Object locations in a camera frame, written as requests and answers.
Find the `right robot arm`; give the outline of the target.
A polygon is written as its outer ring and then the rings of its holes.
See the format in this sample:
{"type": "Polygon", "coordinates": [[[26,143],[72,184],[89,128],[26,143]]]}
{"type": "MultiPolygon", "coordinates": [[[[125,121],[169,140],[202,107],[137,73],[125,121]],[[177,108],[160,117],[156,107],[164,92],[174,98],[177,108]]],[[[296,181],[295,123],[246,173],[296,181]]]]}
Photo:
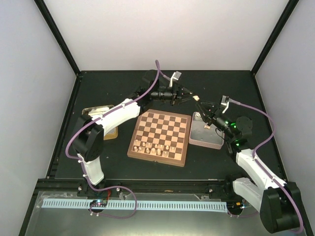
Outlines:
{"type": "Polygon", "coordinates": [[[251,149],[248,138],[252,135],[252,120],[241,116],[235,121],[224,114],[230,103],[242,106],[229,97],[223,96],[220,104],[205,102],[194,96],[197,109],[205,124],[214,125],[226,136],[228,151],[248,177],[233,178],[224,185],[224,193],[229,198],[243,197],[259,213],[260,220],[270,233],[290,230],[299,234],[304,229],[299,206],[301,195],[293,182],[286,182],[264,164],[257,150],[273,136],[251,149]]]}

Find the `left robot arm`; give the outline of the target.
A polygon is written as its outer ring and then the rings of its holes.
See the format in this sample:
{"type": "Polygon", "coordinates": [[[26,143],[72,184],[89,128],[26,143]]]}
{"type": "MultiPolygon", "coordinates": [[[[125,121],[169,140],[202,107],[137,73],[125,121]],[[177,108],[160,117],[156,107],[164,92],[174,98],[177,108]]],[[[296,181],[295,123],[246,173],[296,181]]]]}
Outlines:
{"type": "Polygon", "coordinates": [[[195,94],[178,82],[180,75],[180,72],[174,72],[169,78],[158,70],[147,88],[138,87],[128,98],[105,113],[97,116],[83,114],[79,117],[76,133],[65,152],[68,158],[74,158],[80,163],[83,177],[89,183],[88,190],[94,196],[101,196],[106,189],[100,163],[105,135],[122,123],[145,113],[155,100],[169,102],[172,106],[191,100],[195,94]]]}

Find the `second right white arm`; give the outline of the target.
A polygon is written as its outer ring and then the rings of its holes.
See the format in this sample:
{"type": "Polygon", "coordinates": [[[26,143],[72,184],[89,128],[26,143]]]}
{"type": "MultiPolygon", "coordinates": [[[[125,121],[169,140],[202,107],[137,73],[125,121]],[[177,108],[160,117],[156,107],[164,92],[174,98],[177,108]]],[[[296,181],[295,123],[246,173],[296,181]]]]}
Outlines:
{"type": "Polygon", "coordinates": [[[243,168],[250,177],[257,177],[258,181],[251,182],[247,177],[233,176],[229,179],[231,192],[247,200],[257,211],[260,211],[264,186],[259,186],[261,177],[256,172],[258,165],[254,163],[254,151],[248,145],[248,138],[252,135],[252,120],[241,116],[235,121],[229,120],[225,112],[230,103],[242,105],[227,96],[223,96],[221,103],[206,102],[193,97],[202,120],[207,125],[214,125],[225,135],[228,153],[237,165],[243,168]]]}

